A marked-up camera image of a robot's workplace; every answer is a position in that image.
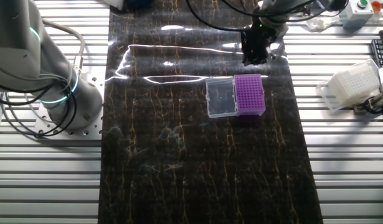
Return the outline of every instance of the purple pipette tip rack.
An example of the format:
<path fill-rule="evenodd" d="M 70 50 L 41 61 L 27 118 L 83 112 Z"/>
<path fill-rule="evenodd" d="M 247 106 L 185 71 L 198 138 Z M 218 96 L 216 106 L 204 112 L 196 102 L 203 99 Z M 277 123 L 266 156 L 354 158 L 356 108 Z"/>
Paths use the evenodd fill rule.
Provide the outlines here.
<path fill-rule="evenodd" d="M 266 110 L 260 75 L 235 75 L 235 94 L 239 115 L 262 115 Z"/>

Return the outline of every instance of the white cable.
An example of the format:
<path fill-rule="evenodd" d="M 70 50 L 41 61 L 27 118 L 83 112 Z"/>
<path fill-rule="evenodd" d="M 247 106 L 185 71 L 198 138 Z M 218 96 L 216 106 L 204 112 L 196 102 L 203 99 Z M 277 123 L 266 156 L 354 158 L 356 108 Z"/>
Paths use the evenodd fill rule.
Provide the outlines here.
<path fill-rule="evenodd" d="M 65 88 L 61 89 L 59 92 L 65 91 L 68 88 L 68 86 L 70 86 L 70 84 L 71 84 L 72 75 L 73 75 L 73 66 L 72 65 L 70 65 L 70 70 L 71 70 L 71 72 L 70 72 L 69 78 L 67 80 L 67 85 L 65 86 Z M 41 74 L 41 76 L 57 77 L 59 79 L 62 79 L 62 77 L 59 75 L 49 74 L 49 73 L 48 74 Z"/>
<path fill-rule="evenodd" d="M 55 29 L 59 29 L 59 30 L 62 30 L 64 32 L 67 32 L 69 34 L 73 34 L 74 36 L 76 36 L 76 38 L 80 41 L 80 49 L 79 49 L 78 56 L 83 55 L 83 51 L 85 50 L 85 47 L 86 47 L 86 42 L 85 42 L 85 39 L 82 37 L 81 34 L 79 34 L 77 31 L 75 31 L 69 27 L 66 27 L 66 26 L 63 26 L 60 24 L 56 24 L 54 22 L 50 22 L 50 21 L 47 21 L 45 19 L 42 19 L 42 21 L 43 21 L 43 24 L 45 24 L 45 25 L 49 25 Z"/>
<path fill-rule="evenodd" d="M 58 92 L 62 92 L 62 91 L 65 91 L 69 86 L 70 86 L 70 81 L 72 79 L 72 74 L 73 74 L 73 71 L 72 71 L 72 67 L 71 67 L 71 73 L 70 73 L 70 76 L 69 76 L 69 81 L 67 81 L 67 85 L 65 86 L 65 88 L 61 89 L 60 91 Z M 54 75 L 54 74 L 41 74 L 41 75 L 45 75 L 45 76 L 50 76 L 50 77 L 59 77 L 61 78 L 60 76 L 58 75 Z M 27 93 L 24 93 L 24 96 L 25 96 L 25 99 L 26 101 L 28 102 L 28 96 L 27 96 Z M 32 112 L 41 120 L 47 122 L 47 123 L 55 123 L 56 121 L 47 121 L 46 119 L 42 118 L 36 111 L 35 109 L 32 107 L 31 104 L 28 104 L 29 108 L 32 110 Z"/>

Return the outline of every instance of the pipette tip box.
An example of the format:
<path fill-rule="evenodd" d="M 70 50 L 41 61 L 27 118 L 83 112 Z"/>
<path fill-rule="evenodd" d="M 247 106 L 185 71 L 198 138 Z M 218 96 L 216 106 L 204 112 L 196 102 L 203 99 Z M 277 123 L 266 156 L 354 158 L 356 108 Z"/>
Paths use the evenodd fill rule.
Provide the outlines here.
<path fill-rule="evenodd" d="M 266 110 L 260 75 L 206 79 L 208 116 L 262 115 Z"/>

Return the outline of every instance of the control box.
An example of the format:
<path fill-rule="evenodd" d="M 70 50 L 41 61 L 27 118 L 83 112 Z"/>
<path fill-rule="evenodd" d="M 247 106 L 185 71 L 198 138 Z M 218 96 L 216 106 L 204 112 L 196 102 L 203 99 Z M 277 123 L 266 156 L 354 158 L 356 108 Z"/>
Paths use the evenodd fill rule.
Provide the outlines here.
<path fill-rule="evenodd" d="M 345 29 L 362 28 L 374 15 L 370 0 L 349 0 L 346 8 L 340 13 Z"/>

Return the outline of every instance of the keyboard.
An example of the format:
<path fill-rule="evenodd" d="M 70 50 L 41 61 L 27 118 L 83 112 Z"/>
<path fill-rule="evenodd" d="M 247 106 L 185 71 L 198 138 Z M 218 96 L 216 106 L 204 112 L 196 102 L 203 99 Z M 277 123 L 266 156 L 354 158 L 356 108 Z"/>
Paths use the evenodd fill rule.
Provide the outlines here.
<path fill-rule="evenodd" d="M 377 66 L 383 67 L 383 40 L 372 40 L 371 49 L 374 53 L 374 61 Z"/>

